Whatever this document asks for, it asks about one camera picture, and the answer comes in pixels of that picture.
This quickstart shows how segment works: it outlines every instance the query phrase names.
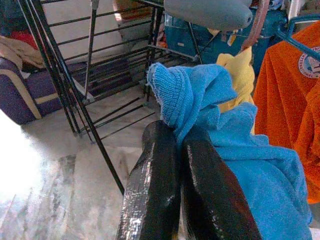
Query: floor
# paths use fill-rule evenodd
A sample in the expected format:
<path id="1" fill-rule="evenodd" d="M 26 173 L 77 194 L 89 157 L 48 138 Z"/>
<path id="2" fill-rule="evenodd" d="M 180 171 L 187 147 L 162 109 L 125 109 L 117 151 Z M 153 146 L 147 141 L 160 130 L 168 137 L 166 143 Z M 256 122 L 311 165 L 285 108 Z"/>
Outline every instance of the floor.
<path id="1" fill-rule="evenodd" d="M 92 104 L 88 111 L 95 119 L 140 94 L 141 89 L 132 88 Z M 112 133 L 152 109 L 141 108 L 99 133 Z M 143 129 L 157 119 L 154 114 L 103 140 L 124 184 L 141 154 Z M 86 135 L 75 137 L 63 111 L 23 127 L 0 111 L 0 133 L 0 240 L 115 239 L 120 191 L 97 145 Z M 312 209 L 318 221 L 312 227 L 320 228 L 320 207 Z M 316 230 L 313 235 L 320 240 Z"/>

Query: blue towel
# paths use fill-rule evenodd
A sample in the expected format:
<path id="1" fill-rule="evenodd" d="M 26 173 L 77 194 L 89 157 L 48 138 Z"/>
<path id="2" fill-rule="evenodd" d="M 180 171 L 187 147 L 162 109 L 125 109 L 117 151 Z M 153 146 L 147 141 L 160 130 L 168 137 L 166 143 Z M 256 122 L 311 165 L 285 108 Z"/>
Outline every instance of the blue towel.
<path id="1" fill-rule="evenodd" d="M 147 76 L 174 128 L 178 147 L 195 125 L 208 131 L 221 158 L 236 175 L 264 240 L 311 240 L 307 185 L 294 150 L 251 135 L 257 107 L 243 103 L 220 113 L 218 104 L 237 96 L 229 73 L 215 64 L 166 68 L 153 64 Z"/>

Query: blue plastic bin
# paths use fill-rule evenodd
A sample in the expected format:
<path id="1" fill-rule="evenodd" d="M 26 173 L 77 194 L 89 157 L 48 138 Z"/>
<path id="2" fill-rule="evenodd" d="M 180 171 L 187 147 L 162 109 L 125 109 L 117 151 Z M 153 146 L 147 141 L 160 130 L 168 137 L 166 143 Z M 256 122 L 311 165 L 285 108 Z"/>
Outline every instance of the blue plastic bin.
<path id="1" fill-rule="evenodd" d="M 255 16 L 256 9 L 251 9 L 252 14 Z M 264 55 L 270 44 L 275 44 L 277 41 L 273 40 L 274 25 L 279 22 L 287 21 L 287 15 L 284 11 L 271 10 L 268 11 L 263 28 L 258 39 L 258 42 L 252 47 L 253 55 L 253 68 L 256 74 L 259 73 Z M 212 43 L 204 49 L 204 46 L 212 38 L 209 31 L 202 26 L 193 24 L 194 35 L 199 45 L 202 60 L 204 64 L 212 64 L 217 61 L 218 55 L 221 53 L 236 55 L 239 53 L 241 46 L 245 39 L 249 36 L 253 23 L 247 28 L 240 29 L 235 35 L 236 39 L 231 46 L 228 45 L 227 41 L 231 36 L 232 32 L 220 32 L 212 41 Z M 182 19 L 172 17 L 169 15 L 165 16 L 165 35 L 169 49 L 181 52 L 183 54 L 195 56 L 196 51 L 193 46 L 192 38 L 189 33 L 188 25 Z"/>

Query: printed logo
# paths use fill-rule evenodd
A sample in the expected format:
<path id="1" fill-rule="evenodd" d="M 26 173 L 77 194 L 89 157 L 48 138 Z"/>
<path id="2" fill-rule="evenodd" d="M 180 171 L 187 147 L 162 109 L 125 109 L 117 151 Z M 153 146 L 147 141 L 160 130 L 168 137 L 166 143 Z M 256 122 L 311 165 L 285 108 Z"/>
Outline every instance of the printed logo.
<path id="1" fill-rule="evenodd" d="M 312 49 L 320 54 L 320 46 Z M 299 59 L 299 70 L 304 76 L 310 79 L 320 78 L 320 62 L 308 56 L 306 53 L 302 54 Z"/>

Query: orange t-shirt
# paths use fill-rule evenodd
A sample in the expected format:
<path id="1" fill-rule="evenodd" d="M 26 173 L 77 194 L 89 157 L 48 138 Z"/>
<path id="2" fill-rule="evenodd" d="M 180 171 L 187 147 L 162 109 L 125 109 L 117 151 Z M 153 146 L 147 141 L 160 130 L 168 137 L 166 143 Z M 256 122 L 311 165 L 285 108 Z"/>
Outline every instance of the orange t-shirt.
<path id="1" fill-rule="evenodd" d="M 320 53 L 320 21 L 293 36 Z M 320 63 L 290 45 L 270 47 L 254 92 L 255 133 L 299 154 L 308 202 L 320 202 Z"/>

